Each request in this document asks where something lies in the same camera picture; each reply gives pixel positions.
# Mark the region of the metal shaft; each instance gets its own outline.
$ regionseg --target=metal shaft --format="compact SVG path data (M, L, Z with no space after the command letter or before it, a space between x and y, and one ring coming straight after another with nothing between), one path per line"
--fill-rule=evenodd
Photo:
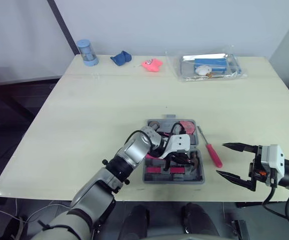
M201 136L203 137L203 139L204 139L204 141L205 141L205 144L208 145L209 143L208 143L208 141L207 141L207 139L206 139L203 131L201 130L200 126L196 126L196 127L198 128L199 132L201 133Z

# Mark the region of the red screwdriver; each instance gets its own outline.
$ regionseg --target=red screwdriver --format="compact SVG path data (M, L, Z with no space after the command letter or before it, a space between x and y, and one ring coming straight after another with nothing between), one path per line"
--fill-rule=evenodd
M208 143L203 131L201 130L200 126L197 126L199 132L201 133L201 136L203 137L204 141L205 141L205 146L206 146L206 149L208 149L208 152L209 152L209 155L211 157L211 159L213 160L214 162L214 165L217 167L217 168L222 168L223 167L223 163L221 162L217 152L214 150L213 146Z

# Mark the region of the tabletop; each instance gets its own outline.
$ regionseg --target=tabletop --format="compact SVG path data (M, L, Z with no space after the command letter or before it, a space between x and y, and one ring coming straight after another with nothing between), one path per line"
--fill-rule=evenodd
M164 56L160 72L147 72L133 56L116 66L107 55L85 66L76 55L56 84L0 176L0 196L71 200L147 119L174 114L201 126L223 162L222 171L247 179L253 153L223 143L279 144L289 159L289 90L263 57L239 57L248 77L180 82ZM139 166L115 195L118 201L262 202L270 192L256 192L216 173L200 137L205 184L148 184ZM286 201L278 187L273 201Z

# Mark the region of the robotic arm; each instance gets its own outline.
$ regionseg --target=robotic arm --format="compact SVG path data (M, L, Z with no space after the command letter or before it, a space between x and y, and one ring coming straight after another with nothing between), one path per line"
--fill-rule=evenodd
M289 160L285 159L285 155L280 146L252 146L244 143L225 143L223 146L239 152L247 151L255 154L254 160L250 163L249 167L249 177L251 179L242 180L240 176L229 172L219 170L217 170L217 172L231 183L251 191L256 191L257 181L263 182L268 187L271 187L270 195L262 203L263 207L269 212L289 221L289 198L285 205L284 215L266 206L273 197L277 186L289 189Z
M123 183L129 184L127 178L148 153L164 158L173 152L189 151L190 137L184 133L184 128L181 128L180 134L170 134L164 138L150 126L134 131L112 160L102 161L105 167L74 196L69 211L63 212L49 224L38 221L42 231L33 239L91 239L93 227L102 224L115 207L116 201L112 192L116 194Z

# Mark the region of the pink handle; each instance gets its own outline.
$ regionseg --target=pink handle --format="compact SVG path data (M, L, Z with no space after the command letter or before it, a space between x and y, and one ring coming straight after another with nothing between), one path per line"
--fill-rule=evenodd
M208 149L208 152L210 154L210 157L212 158L214 165L217 168L222 168L223 167L223 163L221 162L217 152L214 150L213 146L211 144L207 144L206 145L206 149Z

